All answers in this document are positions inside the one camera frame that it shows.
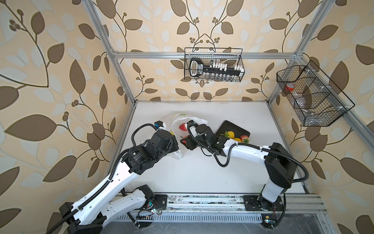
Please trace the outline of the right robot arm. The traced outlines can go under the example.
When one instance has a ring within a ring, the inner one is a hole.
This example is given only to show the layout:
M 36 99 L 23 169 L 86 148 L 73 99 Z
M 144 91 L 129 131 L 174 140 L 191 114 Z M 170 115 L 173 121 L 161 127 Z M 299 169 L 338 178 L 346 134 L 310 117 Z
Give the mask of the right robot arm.
M 271 146 L 257 146 L 247 142 L 235 141 L 227 136 L 216 136 L 210 127 L 189 121 L 184 125 L 188 135 L 181 143 L 189 150 L 199 147 L 208 151 L 220 167 L 227 167 L 231 158 L 240 158 L 266 168 L 269 179 L 258 197 L 250 203 L 253 208 L 264 211 L 275 210 L 276 205 L 286 206 L 285 199 L 280 199 L 292 184 L 309 179 L 309 172 L 278 143 Z

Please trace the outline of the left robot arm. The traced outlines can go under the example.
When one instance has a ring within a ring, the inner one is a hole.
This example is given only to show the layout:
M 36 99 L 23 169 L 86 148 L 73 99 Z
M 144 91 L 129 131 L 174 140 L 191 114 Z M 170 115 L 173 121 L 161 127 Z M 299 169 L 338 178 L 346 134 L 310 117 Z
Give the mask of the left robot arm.
M 62 219 L 49 228 L 47 233 L 51 234 L 67 223 L 69 234 L 99 234 L 123 213 L 144 209 L 153 202 L 154 193 L 148 185 L 140 186 L 130 195 L 112 201 L 127 184 L 167 154 L 178 151 L 178 142 L 172 133 L 152 124 L 150 127 L 155 130 L 151 139 L 136 144 L 135 135 L 132 134 L 132 147 L 119 154 L 109 175 L 80 200 L 64 203 L 59 209 Z

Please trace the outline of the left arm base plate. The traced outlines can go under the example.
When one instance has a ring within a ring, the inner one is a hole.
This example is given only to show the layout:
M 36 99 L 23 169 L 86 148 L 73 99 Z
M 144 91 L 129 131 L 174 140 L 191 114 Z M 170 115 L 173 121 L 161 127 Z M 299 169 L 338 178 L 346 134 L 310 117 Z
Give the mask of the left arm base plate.
M 158 211 L 167 207 L 168 196 L 166 194 L 156 194 L 153 198 L 147 199 L 145 204 L 136 210 Z

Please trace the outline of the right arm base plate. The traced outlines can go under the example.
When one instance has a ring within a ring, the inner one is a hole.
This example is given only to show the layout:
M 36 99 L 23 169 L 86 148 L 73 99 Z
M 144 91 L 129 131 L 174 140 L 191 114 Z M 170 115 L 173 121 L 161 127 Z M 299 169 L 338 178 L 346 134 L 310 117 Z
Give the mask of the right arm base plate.
M 243 196 L 243 203 L 246 211 L 277 212 L 284 209 L 284 202 L 278 197 L 275 202 L 269 202 L 261 195 Z

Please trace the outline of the yellow fake lemon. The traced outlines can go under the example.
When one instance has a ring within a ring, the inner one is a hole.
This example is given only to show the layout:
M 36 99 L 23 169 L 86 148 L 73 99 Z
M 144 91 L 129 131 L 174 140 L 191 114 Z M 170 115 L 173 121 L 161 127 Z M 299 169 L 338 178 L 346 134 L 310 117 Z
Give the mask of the yellow fake lemon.
M 235 138 L 235 134 L 234 134 L 233 131 L 226 131 L 225 132 L 225 136 L 228 137 L 228 138 L 230 138 L 230 139 Z

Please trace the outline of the white plastic bag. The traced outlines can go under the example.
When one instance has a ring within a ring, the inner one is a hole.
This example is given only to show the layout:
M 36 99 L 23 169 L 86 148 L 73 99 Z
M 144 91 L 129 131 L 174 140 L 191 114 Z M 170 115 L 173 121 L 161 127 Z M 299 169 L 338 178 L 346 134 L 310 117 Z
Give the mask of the white plastic bag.
M 206 121 L 205 119 L 200 119 L 198 117 L 181 113 L 169 115 L 163 119 L 165 129 L 171 132 L 176 137 L 178 142 L 179 149 L 176 152 L 171 153 L 171 156 L 176 160 L 182 159 L 188 152 L 188 149 L 180 142 L 180 140 L 189 135 L 187 130 L 187 123 L 189 121 L 194 121 L 198 125 L 208 124 L 208 121 Z

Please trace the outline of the red fake strawberry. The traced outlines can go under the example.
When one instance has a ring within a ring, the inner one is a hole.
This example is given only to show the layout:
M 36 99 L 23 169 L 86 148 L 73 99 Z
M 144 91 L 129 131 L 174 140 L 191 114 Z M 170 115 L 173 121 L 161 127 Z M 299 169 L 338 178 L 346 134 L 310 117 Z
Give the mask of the red fake strawberry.
M 187 126 L 187 124 L 186 123 L 183 123 L 183 124 L 181 124 L 180 126 L 179 126 L 179 129 L 180 130 L 182 130 L 182 131 L 187 131 L 188 130 L 188 126 Z
M 242 135 L 242 136 L 240 136 L 240 140 L 241 140 L 242 143 L 249 143 L 249 136 Z

